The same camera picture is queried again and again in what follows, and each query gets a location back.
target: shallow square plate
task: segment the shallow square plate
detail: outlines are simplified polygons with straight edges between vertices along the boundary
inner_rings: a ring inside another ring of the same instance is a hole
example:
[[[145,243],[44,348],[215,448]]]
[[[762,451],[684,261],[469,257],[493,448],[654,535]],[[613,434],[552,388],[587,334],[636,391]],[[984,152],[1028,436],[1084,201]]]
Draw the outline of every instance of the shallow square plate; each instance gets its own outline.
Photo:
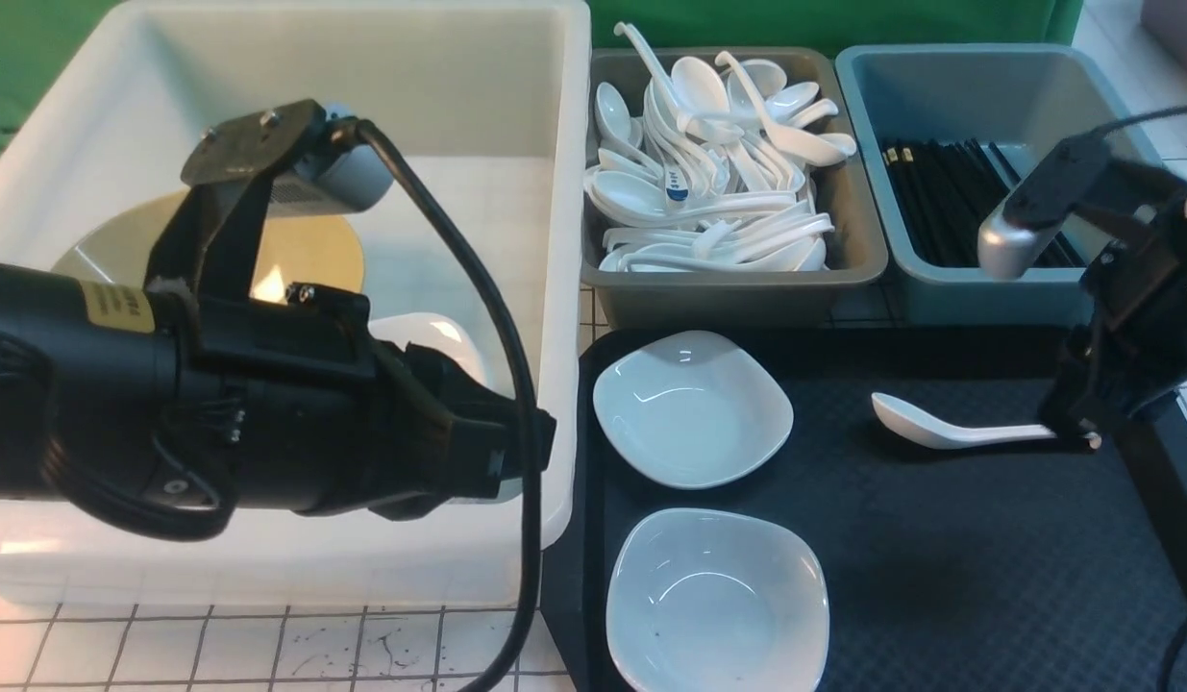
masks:
[[[605,630],[640,692],[810,691],[830,633],[820,560],[774,522],[662,509],[618,553]]]
[[[773,376],[710,331],[667,336],[620,358],[594,385],[594,411],[628,464],[686,490],[747,476],[794,427]]]

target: black mat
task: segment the black mat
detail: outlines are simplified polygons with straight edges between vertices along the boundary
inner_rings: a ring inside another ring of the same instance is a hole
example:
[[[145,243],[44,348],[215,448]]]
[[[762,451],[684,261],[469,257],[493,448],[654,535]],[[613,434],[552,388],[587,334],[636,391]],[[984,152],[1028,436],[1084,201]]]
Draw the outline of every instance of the black mat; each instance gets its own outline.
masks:
[[[633,526],[672,507],[763,518],[812,546],[831,604],[821,690],[1153,688],[1187,603],[1111,444],[933,452],[871,412],[882,391],[963,425],[1033,421],[1062,334],[728,334],[781,383],[795,428],[749,477],[694,493],[629,468],[589,401],[598,373],[659,336],[614,332],[582,360],[576,515],[542,599],[582,692],[629,688],[605,655],[609,570]],[[1174,681],[1187,690],[1187,649]]]

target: white ceramic spoon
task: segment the white ceramic spoon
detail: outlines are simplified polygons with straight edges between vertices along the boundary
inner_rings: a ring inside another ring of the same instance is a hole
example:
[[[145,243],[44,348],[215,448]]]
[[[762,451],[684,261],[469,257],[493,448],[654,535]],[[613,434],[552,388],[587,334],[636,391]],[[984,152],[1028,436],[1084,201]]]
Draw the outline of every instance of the white ceramic spoon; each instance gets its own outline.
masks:
[[[753,241],[763,240],[764,237],[772,237],[777,234],[787,233],[796,228],[806,228],[811,224],[819,224],[820,231],[833,230],[833,224],[831,223],[831,216],[829,215],[813,215],[807,210],[805,203],[794,204],[788,210],[777,211],[777,214],[761,216],[761,218],[755,220],[748,224],[742,224],[737,229],[730,228],[730,230],[721,227],[713,227],[699,234],[698,240],[691,242],[691,255],[698,260],[711,259],[715,249],[719,249],[723,245],[734,245],[741,241]]]
[[[608,82],[597,84],[594,121],[597,122],[597,131],[602,135],[602,145],[605,148],[614,150],[615,153],[641,164],[652,171],[652,174],[658,177],[662,174],[660,164],[629,141],[631,139],[631,115],[628,114],[628,104],[623,101],[623,94],[620,94],[614,84]]]
[[[735,172],[738,174],[738,180],[745,185],[748,192],[764,192],[773,190],[773,184],[764,177],[764,171],[760,170],[760,164],[750,157],[747,152],[747,147],[743,146],[742,141],[735,141],[734,144],[725,145],[725,157],[730,159],[730,163],[735,166]]]
[[[646,180],[646,183],[660,184],[660,178],[654,174],[654,171],[647,170],[623,154],[607,150],[604,146],[597,150],[597,161],[604,171],[623,171],[626,174],[633,174],[639,177],[639,179]]]
[[[836,106],[833,100],[820,99],[813,104],[799,110],[799,113],[794,115],[789,122],[787,122],[787,126],[806,129],[815,121],[820,121],[820,119],[836,118],[839,114],[840,109]]]
[[[786,70],[773,61],[750,58],[750,61],[743,61],[742,66],[747,70],[747,76],[750,76],[751,83],[766,97],[786,88]],[[744,121],[755,119],[755,108],[751,107],[747,91],[743,91],[738,75],[735,75],[734,70],[725,70],[722,71],[721,78],[725,81],[725,93],[730,96],[730,113]]]
[[[794,185],[794,166],[791,166],[791,163],[787,161],[786,158],[780,157],[780,154],[776,157],[766,154],[763,146],[764,140],[761,139],[758,134],[748,132],[747,135],[743,137],[742,144],[743,148],[747,148],[750,157],[755,159],[761,167],[764,167],[764,170],[773,173],[774,190],[788,190],[792,185]]]
[[[636,53],[640,53],[641,61],[645,62],[645,66],[659,85],[659,96],[665,102],[669,114],[673,115],[680,132],[693,134],[704,141],[712,141],[712,144],[725,144],[725,141],[734,141],[742,137],[742,128],[734,123],[712,123],[706,119],[693,118],[688,104],[683,102],[674,90],[674,84],[658,59],[658,53],[654,53],[654,50],[649,47],[649,43],[645,40],[640,30],[628,23],[616,23],[614,34],[627,36],[633,47],[636,49]]]
[[[694,199],[684,210],[669,210],[666,193],[654,184],[621,171],[596,171],[589,180],[589,201],[602,214],[636,228],[669,228],[699,220],[740,218],[787,210],[792,192],[742,192],[711,199]]]
[[[645,88],[645,127],[654,137],[668,141],[677,157],[694,166],[694,170],[685,170],[691,183],[691,192],[697,197],[709,197],[713,190],[724,190],[730,182],[729,166],[717,161],[702,148],[683,134],[667,118],[665,107],[658,100],[654,83]]]
[[[764,107],[775,121],[785,122],[810,106],[815,96],[820,96],[820,84],[813,82],[792,83],[791,87],[786,87],[766,99]]]
[[[646,89],[646,101],[649,100],[649,94],[650,91]],[[652,144],[652,148],[660,152],[660,160],[662,160],[660,180],[662,180],[667,197],[673,202],[685,202],[690,195],[706,196],[711,186],[709,176],[683,157],[673,141],[664,135],[658,125],[659,115],[654,110],[655,106],[645,106],[645,139]]]
[[[628,135],[628,144],[635,146],[640,150],[640,146],[645,144],[645,119],[631,118],[631,133]]]
[[[678,58],[671,68],[671,82],[683,102],[694,110],[693,119],[706,119],[709,115],[729,118],[730,96],[725,93],[725,83],[721,82],[717,70],[702,58]]]
[[[654,242],[674,242],[674,245],[693,245],[699,233],[679,230],[677,228],[608,228],[602,236],[602,247],[617,250],[624,245],[653,245]]]
[[[821,237],[807,236],[791,242],[772,254],[747,262],[730,264],[697,260],[685,245],[647,245],[630,250],[620,260],[620,271],[718,271],[718,272],[791,272],[818,271],[826,258]]]
[[[808,223],[808,224],[795,224],[789,229],[777,233],[775,235],[767,235],[761,237],[742,237],[742,240],[732,240],[730,242],[722,242],[707,255],[707,258],[696,258],[698,260],[711,260],[713,262],[725,262],[738,265],[742,262],[750,262],[751,260],[758,260],[763,255],[769,255],[786,248],[789,245],[804,237],[812,235],[818,235],[831,230],[831,223],[827,220],[820,220],[820,222]]]
[[[743,88],[745,88],[751,106],[755,106],[755,114],[760,115],[760,123],[764,126],[768,140],[776,148],[781,150],[781,152],[794,154],[817,166],[833,166],[857,152],[857,141],[848,134],[811,134],[805,129],[796,129],[776,122],[772,115],[768,115],[768,107],[764,106],[764,99],[761,97],[760,90],[755,88],[755,84],[750,83],[750,80],[747,78],[747,72],[738,64],[737,58],[730,56],[726,51],[722,51],[717,53],[717,64],[730,65],[730,69],[735,70],[738,78],[743,80]]]
[[[703,231],[683,230],[677,228],[608,228],[602,235],[602,247],[614,250],[622,245],[652,245],[652,242],[677,242],[677,245],[694,245],[699,237],[707,233],[713,233],[728,240],[738,240],[735,229],[745,223],[747,220],[719,220],[709,224]]]
[[[1045,425],[1007,425],[997,427],[961,427],[939,419],[920,407],[878,392],[871,394],[871,407],[883,426],[908,442],[916,442],[932,450],[967,450],[984,447],[988,444],[1007,442],[1032,442],[1032,439],[1054,439],[1055,434]],[[1088,445],[1097,450],[1102,438],[1088,437]]]
[[[620,265],[623,262],[623,258],[629,253],[634,253],[634,250],[640,250],[641,248],[645,248],[645,245],[621,245],[618,248],[607,253],[605,258],[602,259],[602,264],[598,264],[597,268],[598,271],[604,272],[621,272],[623,271],[623,267]]]

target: chopstick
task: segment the chopstick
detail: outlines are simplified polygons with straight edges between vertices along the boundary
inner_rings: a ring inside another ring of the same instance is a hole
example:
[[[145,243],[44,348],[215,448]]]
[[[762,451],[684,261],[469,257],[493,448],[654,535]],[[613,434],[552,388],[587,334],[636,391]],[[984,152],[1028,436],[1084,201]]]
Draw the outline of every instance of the chopstick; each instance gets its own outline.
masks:
[[[1021,179],[998,145],[882,140],[882,153],[914,253],[935,266],[977,267],[978,227]],[[1058,234],[1035,266],[1084,267],[1084,261]]]
[[[895,146],[889,146],[889,148],[884,150],[883,165],[888,169],[888,180],[891,182],[891,192],[896,195],[896,207],[901,210],[901,221],[909,231],[909,241],[913,243],[914,253],[918,253],[918,258],[922,259],[923,262],[932,265],[942,264],[944,259],[932,248],[931,240],[927,237],[927,229],[919,228],[916,209],[909,191],[908,179],[904,179],[904,174],[899,170],[901,157],[896,153]]]

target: plate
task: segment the plate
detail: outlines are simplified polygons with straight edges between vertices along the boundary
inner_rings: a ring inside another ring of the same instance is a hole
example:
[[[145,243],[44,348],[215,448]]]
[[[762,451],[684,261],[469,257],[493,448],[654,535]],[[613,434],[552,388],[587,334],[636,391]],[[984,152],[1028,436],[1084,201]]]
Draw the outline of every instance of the plate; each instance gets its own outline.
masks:
[[[636,525],[618,553],[607,645],[639,692],[811,691],[827,658],[820,560],[789,529],[713,509]]]
[[[615,451],[662,485],[697,490],[747,476],[786,443],[794,407],[732,341],[685,331],[631,351],[594,385]]]

